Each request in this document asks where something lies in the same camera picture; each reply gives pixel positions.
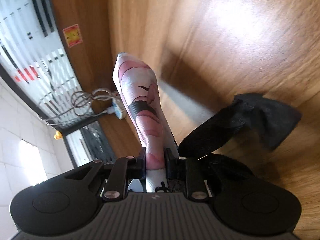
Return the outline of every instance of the wood grain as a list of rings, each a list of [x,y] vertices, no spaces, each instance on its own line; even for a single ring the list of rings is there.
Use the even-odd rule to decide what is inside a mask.
[[[274,152],[244,131],[217,152],[301,201],[295,233],[320,238],[320,0],[108,0],[113,61],[126,51],[156,72],[179,143],[235,94],[263,93],[303,118]]]
[[[55,21],[77,79],[86,92],[105,87],[114,91],[114,61],[111,57],[108,0],[51,0]],[[78,23],[83,43],[72,48],[66,45],[62,30]],[[94,102],[96,113],[110,102]],[[138,155],[141,145],[126,120],[105,115],[99,123],[117,157]]]

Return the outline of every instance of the silver bolt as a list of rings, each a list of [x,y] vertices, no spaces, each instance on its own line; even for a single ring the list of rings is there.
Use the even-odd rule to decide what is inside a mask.
[[[109,190],[109,191],[107,191],[107,192],[104,194],[104,196],[105,196],[106,198],[109,198],[109,199],[114,199],[114,198],[119,197],[119,196],[120,196],[120,193],[117,192],[117,191],[115,191],[115,190]]]
[[[208,195],[203,191],[195,191],[191,194],[191,197],[196,200],[202,200],[205,199]]]

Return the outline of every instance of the tiled wall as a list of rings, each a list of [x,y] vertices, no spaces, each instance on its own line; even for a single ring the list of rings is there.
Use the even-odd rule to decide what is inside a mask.
[[[0,78],[0,240],[17,232],[9,204],[14,195],[30,186],[19,159],[21,139],[38,147],[48,179],[73,168],[63,140],[54,140],[54,134]]]

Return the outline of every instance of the red and yellow label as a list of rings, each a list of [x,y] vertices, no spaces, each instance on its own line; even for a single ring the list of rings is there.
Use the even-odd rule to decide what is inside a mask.
[[[63,29],[63,35],[66,38],[66,42],[69,48],[79,43],[82,43],[82,36],[80,33],[79,24],[75,24]]]

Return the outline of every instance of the white cable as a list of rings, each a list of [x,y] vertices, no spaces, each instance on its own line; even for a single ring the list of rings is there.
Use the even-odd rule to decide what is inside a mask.
[[[106,93],[96,95],[98,92],[101,92],[101,91],[106,92]],[[102,112],[100,112],[98,114],[93,114],[93,115],[87,114],[89,112],[89,110],[91,109],[91,105],[92,105],[94,100],[108,101],[108,100],[110,100],[112,98],[120,99],[120,97],[117,95],[117,92],[113,92],[112,93],[107,88],[98,88],[98,89],[94,90],[92,93],[87,93],[87,92],[84,92],[84,91],[76,91],[70,97],[70,101],[71,101],[71,105],[72,105],[71,108],[69,108],[68,110],[64,111],[61,114],[56,115],[55,117],[42,119],[38,115],[38,118],[40,120],[42,120],[42,121],[45,121],[47,125],[52,126],[52,125],[63,124],[65,122],[71,122],[73,120],[77,120],[77,119],[82,118],[82,117],[95,117],[95,116],[99,116],[99,115],[104,114],[104,113],[111,113],[110,109],[109,110],[106,109],[106,110],[103,110]],[[77,114],[76,109],[80,109],[80,108],[84,108],[84,107],[87,108],[86,111],[83,114]],[[47,121],[51,121],[53,119],[56,119],[56,118],[66,114],[66,113],[68,113],[68,112],[70,112],[72,110],[75,113],[75,115],[78,116],[78,118],[74,118],[74,119],[71,119],[71,120],[66,120],[66,121],[59,122],[59,123],[47,123]]]

